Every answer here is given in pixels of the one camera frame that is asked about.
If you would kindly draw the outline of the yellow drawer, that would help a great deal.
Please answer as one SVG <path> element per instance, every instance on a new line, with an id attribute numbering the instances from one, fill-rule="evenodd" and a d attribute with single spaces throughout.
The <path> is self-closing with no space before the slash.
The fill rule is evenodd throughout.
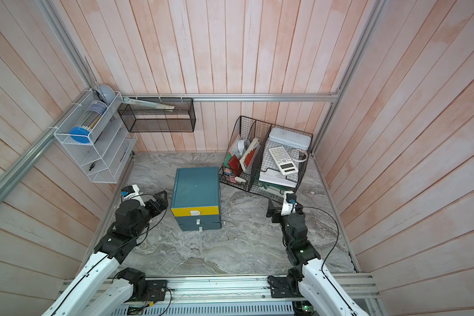
<path id="1" fill-rule="evenodd" d="M 175 217 L 208 216 L 220 214 L 220 209 L 218 206 L 172 208 L 171 211 Z"/>

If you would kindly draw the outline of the teal drawer cabinet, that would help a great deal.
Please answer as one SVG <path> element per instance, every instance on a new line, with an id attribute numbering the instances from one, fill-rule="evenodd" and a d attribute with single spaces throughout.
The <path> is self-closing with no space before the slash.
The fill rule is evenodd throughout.
<path id="1" fill-rule="evenodd" d="M 219 168 L 177 169 L 171 209 L 203 206 L 218 206 L 221 216 Z"/>

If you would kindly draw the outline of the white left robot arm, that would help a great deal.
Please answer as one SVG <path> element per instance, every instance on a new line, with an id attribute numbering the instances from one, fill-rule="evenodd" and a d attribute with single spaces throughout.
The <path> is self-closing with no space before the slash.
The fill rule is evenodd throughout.
<path id="1" fill-rule="evenodd" d="M 110 315 L 129 300 L 151 299 L 145 273 L 126 268 L 113 277 L 104 294 L 91 301 L 100 286 L 139 245 L 138 240 L 153 229 L 150 221 L 164 216 L 168 209 L 166 191 L 151 194 L 150 199 L 144 201 L 141 194 L 131 189 L 131 186 L 123 189 L 123 201 L 116 211 L 115 222 L 82 270 L 44 315 Z"/>

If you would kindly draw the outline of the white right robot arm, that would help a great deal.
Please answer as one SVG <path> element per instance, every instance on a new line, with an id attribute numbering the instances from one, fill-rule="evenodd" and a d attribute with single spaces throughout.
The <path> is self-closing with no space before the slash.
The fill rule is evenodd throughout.
<path id="1" fill-rule="evenodd" d="M 266 217 L 280 225 L 283 246 L 292 265 L 285 277 L 267 277 L 272 298 L 303 298 L 308 304 L 295 306 L 300 315 L 367 315 L 334 278 L 308 240 L 304 208 L 293 193 L 286 194 L 282 207 L 269 200 Z"/>

